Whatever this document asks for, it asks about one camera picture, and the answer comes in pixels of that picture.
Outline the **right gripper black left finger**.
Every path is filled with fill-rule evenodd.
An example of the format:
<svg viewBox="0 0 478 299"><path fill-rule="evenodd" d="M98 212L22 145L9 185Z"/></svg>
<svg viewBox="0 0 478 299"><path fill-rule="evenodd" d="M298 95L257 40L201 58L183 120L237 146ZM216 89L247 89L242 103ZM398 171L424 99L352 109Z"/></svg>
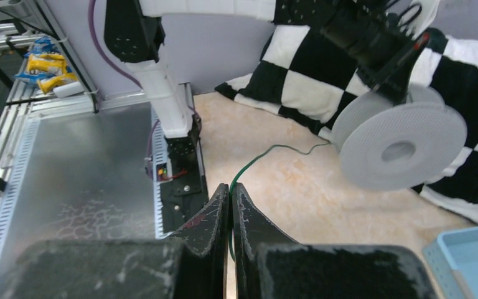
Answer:
<svg viewBox="0 0 478 299"><path fill-rule="evenodd" d="M177 229L170 298L224 298L227 286L229 186L219 184L209 202Z"/></svg>

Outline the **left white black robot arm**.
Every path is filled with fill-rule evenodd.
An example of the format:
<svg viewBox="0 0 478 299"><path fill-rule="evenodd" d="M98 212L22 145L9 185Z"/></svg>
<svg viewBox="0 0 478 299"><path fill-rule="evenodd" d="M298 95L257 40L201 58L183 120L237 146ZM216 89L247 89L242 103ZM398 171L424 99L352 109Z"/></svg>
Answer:
<svg viewBox="0 0 478 299"><path fill-rule="evenodd" d="M151 102L167 140L195 135L179 91L177 63L162 20L169 15L247 17L276 26L308 26L357 61L363 83L388 98L406 94L416 59L429 42L439 1L107 1L103 40Z"/></svg>

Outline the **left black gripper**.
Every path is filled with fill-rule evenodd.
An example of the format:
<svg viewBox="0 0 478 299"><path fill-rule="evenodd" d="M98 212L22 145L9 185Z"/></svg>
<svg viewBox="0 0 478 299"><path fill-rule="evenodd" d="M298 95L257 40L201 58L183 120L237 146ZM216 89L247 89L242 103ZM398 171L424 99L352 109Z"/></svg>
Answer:
<svg viewBox="0 0 478 299"><path fill-rule="evenodd" d="M404 103L412 70L430 38L428 32L412 39L399 32L381 31L357 56L357 74L372 91L392 103Z"/></svg>

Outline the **translucent white cable spool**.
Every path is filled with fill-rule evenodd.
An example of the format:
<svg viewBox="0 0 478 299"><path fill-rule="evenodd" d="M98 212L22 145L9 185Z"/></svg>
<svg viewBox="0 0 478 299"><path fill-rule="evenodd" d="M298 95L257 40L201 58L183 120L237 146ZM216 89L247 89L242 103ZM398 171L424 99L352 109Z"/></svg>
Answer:
<svg viewBox="0 0 478 299"><path fill-rule="evenodd" d="M398 105L377 92L357 97L334 122L331 142L352 184L394 191L441 174L466 139L462 115L433 88L412 83Z"/></svg>

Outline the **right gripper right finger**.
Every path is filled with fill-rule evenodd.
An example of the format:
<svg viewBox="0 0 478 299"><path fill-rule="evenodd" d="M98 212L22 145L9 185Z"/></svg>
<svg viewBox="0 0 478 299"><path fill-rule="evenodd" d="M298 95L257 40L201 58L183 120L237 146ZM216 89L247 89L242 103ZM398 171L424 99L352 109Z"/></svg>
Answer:
<svg viewBox="0 0 478 299"><path fill-rule="evenodd" d="M296 244L254 204L246 187L231 188L233 241L238 298L260 298L260 267L257 254L261 245Z"/></svg>

